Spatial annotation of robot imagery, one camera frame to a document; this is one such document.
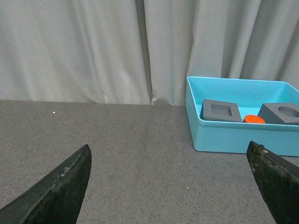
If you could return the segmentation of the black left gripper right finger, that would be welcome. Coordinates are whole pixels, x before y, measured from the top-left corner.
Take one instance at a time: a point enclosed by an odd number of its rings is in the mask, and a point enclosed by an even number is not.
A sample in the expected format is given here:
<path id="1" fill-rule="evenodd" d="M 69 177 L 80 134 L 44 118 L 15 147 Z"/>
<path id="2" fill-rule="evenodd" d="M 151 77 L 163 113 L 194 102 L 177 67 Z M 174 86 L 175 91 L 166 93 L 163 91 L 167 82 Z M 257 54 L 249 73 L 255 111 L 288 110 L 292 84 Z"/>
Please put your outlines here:
<path id="1" fill-rule="evenodd" d="M 247 160 L 255 182 L 277 224 L 299 222 L 299 167 L 254 141 Z"/>

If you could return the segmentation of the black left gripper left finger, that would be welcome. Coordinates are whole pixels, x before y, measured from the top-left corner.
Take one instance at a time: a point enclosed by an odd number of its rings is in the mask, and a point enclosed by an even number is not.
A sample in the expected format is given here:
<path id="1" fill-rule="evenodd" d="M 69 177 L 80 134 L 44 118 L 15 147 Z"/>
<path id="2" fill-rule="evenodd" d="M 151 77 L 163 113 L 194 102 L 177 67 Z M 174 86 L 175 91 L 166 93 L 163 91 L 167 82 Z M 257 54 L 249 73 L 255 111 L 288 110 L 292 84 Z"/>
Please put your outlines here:
<path id="1" fill-rule="evenodd" d="M 0 210 L 2 224 L 75 224 L 92 165 L 82 146 L 43 179 Z"/>

